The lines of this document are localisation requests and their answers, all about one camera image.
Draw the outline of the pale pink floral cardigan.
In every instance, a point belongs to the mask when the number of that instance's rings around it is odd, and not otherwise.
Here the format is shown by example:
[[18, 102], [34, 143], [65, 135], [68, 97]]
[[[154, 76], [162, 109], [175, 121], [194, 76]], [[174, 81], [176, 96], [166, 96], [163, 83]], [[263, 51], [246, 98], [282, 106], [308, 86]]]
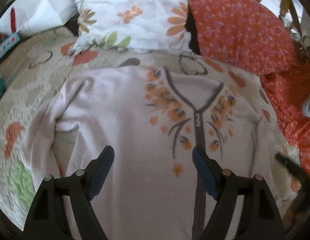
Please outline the pale pink floral cardigan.
[[238, 176], [261, 174], [273, 131], [265, 117], [232, 86], [167, 68], [136, 66], [80, 73], [64, 83], [30, 122], [25, 164], [39, 187], [60, 176], [52, 144], [57, 132], [77, 131], [66, 175], [98, 157], [115, 160], [92, 207], [110, 239], [198, 239], [215, 202], [192, 161], [201, 146]]

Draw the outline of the orange floral bed sheet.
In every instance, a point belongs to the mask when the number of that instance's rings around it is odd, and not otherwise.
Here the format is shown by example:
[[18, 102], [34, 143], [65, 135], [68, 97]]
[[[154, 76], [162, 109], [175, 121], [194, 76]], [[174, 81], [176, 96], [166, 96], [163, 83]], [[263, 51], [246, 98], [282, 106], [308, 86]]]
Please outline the orange floral bed sheet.
[[301, 166], [310, 175], [310, 118], [302, 114], [310, 93], [310, 64], [260, 77], [288, 143], [299, 150]]

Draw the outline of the patchwork heart quilt bedspread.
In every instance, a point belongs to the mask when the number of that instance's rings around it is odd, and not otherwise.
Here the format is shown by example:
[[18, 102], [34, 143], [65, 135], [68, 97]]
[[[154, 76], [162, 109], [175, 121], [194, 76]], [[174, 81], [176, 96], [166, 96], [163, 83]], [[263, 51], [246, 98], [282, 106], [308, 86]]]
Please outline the patchwork heart quilt bedspread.
[[175, 56], [96, 48], [68, 57], [66, 52], [75, 40], [64, 27], [48, 30], [19, 44], [0, 64], [0, 77], [6, 86], [0, 100], [0, 210], [17, 228], [23, 229], [35, 195], [31, 172], [22, 159], [25, 128], [39, 107], [53, 98], [67, 79], [85, 70], [166, 66], [179, 74], [223, 82], [265, 116], [274, 135], [273, 151], [299, 162], [299, 151], [288, 144], [279, 130], [275, 111], [258, 76], [190, 52]]

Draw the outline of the orange floral pillow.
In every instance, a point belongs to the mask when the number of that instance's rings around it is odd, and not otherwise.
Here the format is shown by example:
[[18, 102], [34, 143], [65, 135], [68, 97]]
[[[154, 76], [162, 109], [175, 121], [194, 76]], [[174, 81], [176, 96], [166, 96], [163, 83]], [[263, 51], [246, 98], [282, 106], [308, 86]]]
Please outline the orange floral pillow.
[[297, 64], [283, 23], [255, 0], [189, 0], [202, 57], [255, 75], [286, 71]]

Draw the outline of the colourful flat box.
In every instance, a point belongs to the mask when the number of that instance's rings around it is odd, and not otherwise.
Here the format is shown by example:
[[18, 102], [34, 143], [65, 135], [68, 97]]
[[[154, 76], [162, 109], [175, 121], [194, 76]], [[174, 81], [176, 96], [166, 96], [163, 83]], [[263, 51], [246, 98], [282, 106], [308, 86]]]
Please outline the colourful flat box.
[[18, 33], [5, 35], [0, 33], [0, 60], [20, 42]]

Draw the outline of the white floral pillow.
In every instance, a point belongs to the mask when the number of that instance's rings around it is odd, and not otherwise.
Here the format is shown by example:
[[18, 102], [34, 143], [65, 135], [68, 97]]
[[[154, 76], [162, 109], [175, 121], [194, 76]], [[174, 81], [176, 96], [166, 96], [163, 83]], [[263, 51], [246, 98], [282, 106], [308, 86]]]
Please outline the white floral pillow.
[[76, 0], [79, 37], [69, 53], [96, 46], [136, 53], [188, 51], [188, 0]]

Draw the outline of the white plastic bag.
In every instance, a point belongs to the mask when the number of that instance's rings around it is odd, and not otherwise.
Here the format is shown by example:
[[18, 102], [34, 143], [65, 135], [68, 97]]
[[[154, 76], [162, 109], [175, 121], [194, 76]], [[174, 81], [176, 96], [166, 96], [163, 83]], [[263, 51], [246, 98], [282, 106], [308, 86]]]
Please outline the white plastic bag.
[[0, 33], [30, 37], [63, 26], [76, 13], [75, 0], [15, 0], [0, 17]]

